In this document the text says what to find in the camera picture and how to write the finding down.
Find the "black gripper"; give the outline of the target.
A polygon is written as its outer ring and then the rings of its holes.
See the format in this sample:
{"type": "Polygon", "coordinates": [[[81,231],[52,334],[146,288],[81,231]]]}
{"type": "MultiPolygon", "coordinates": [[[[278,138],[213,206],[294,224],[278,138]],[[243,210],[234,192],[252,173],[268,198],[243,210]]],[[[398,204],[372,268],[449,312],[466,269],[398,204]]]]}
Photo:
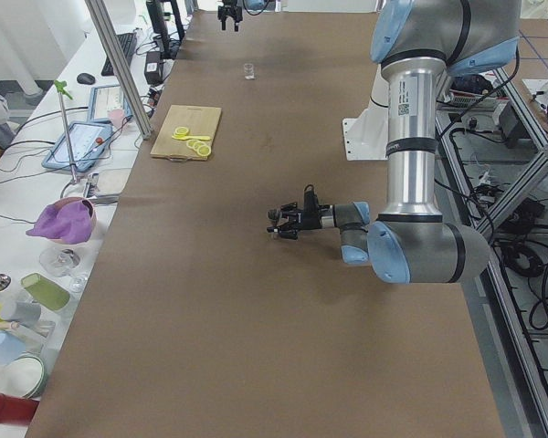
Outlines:
{"type": "Polygon", "coordinates": [[[279,219],[299,219],[298,229],[294,226],[276,226],[273,232],[282,239],[297,240],[299,231],[319,230],[334,227],[334,206],[304,202],[302,211],[297,202],[283,204],[278,209],[279,219]]]}
{"type": "Polygon", "coordinates": [[[217,16],[222,31],[227,29],[227,19],[230,17],[234,20],[234,31],[237,32],[243,21],[243,9],[238,4],[238,0],[222,0],[217,9],[217,16]]]}

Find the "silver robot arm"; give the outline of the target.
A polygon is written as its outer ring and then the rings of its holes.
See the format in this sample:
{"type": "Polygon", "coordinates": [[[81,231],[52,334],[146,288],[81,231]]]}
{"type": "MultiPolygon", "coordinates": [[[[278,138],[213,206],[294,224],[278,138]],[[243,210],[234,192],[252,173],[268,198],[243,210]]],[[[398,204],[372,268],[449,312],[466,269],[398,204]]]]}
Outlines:
{"type": "Polygon", "coordinates": [[[476,230],[448,224],[434,204],[437,80],[508,64],[519,40],[517,1],[389,1],[380,12],[371,60],[388,85],[387,206],[372,218],[367,203],[321,205],[312,187],[303,204],[269,212],[270,232],[339,230],[342,258],[370,265],[387,283],[458,283],[488,264],[476,230]]]}
{"type": "Polygon", "coordinates": [[[227,24],[232,23],[233,30],[239,30],[239,24],[243,21],[244,15],[259,16],[265,12],[281,12],[282,2],[271,0],[223,0],[217,8],[217,19],[221,30],[227,30],[227,24]]]}

